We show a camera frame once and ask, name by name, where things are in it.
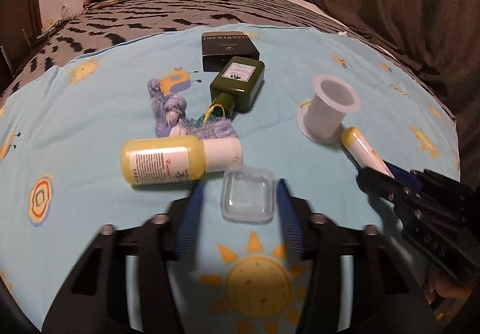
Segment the bottle label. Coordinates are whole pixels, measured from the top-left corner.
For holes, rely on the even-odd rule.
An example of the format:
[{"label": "bottle label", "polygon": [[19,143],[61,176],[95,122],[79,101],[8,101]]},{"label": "bottle label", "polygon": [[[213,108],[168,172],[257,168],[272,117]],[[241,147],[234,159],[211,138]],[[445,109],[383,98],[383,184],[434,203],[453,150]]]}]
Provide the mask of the bottle label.
[{"label": "bottle label", "polygon": [[137,184],[164,184],[189,180],[186,147],[132,151],[130,168]]},{"label": "bottle label", "polygon": [[236,79],[237,81],[248,82],[255,71],[255,66],[242,65],[241,63],[232,63],[222,77]]}]

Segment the screw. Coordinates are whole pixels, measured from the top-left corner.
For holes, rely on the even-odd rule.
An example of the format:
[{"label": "screw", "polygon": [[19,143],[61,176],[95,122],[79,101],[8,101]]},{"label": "screw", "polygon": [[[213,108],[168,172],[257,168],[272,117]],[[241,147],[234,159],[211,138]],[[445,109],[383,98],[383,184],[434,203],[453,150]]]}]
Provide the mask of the screw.
[{"label": "screw", "polygon": [[314,213],[310,217],[310,221],[312,223],[324,225],[325,223],[328,223],[328,218],[323,213]]},{"label": "screw", "polygon": [[115,228],[112,225],[104,225],[100,230],[102,235],[112,235],[115,232]]},{"label": "screw", "polygon": [[169,221],[169,216],[166,213],[158,213],[152,218],[152,223],[155,225],[162,225]]},{"label": "screw", "polygon": [[363,229],[363,231],[367,234],[367,235],[378,235],[380,234],[380,231],[378,231],[377,227],[375,225],[367,225],[365,226],[365,228]]}]

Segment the green bottle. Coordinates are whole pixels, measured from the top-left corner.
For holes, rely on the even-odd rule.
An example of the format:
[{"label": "green bottle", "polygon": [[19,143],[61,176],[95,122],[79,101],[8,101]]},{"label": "green bottle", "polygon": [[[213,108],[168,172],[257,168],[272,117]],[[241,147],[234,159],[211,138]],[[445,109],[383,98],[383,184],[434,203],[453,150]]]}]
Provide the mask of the green bottle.
[{"label": "green bottle", "polygon": [[256,59],[233,57],[210,84],[214,116],[230,118],[233,111],[247,112],[263,81],[265,64]]}]

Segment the blue cloth with sun print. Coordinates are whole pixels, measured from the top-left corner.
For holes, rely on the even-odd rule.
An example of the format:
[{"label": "blue cloth with sun print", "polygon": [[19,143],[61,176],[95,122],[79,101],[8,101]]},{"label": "blue cloth with sun print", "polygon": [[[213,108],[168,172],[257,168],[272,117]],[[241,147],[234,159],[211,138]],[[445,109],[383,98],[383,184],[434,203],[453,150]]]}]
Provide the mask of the blue cloth with sun print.
[{"label": "blue cloth with sun print", "polygon": [[[201,34],[244,31],[265,63],[253,109],[233,121],[244,162],[286,178],[294,195],[338,224],[375,224],[417,279],[425,262],[402,241],[386,202],[369,202],[356,166],[339,143],[320,146],[297,128],[298,106],[313,97],[318,74],[344,79],[362,107],[345,117],[385,160],[459,179],[454,123],[419,84],[359,40],[313,28],[227,25],[153,35],[52,67],[0,111],[0,273],[18,304],[41,327],[56,292],[103,224],[141,225],[188,185],[133,189],[122,177],[122,144],[154,138],[147,82],[168,78],[188,103],[187,116],[210,105],[216,73],[202,71]],[[292,334],[309,264],[286,252],[278,212],[267,224],[231,223],[220,213],[222,174],[208,176],[198,241],[170,279],[187,333]],[[139,327],[135,264],[129,260],[130,318]],[[351,260],[344,259],[342,314],[348,326]],[[250,288],[239,288],[238,283]]]}]

